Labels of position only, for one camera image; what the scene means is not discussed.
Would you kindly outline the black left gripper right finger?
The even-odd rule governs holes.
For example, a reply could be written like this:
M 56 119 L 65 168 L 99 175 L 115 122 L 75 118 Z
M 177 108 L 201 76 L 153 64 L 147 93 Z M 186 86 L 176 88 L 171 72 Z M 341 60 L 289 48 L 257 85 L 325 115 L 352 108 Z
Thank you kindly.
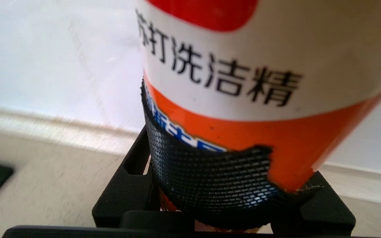
M 320 172 L 309 185 L 322 185 L 315 196 L 284 218 L 270 223 L 273 233 L 352 233 L 356 218 Z

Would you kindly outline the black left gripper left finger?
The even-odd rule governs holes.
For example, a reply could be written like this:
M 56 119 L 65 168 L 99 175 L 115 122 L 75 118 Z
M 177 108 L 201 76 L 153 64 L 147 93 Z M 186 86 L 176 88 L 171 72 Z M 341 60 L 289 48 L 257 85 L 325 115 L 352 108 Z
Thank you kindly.
M 130 211 L 159 211 L 158 185 L 143 128 L 92 209 L 97 227 L 118 228 Z

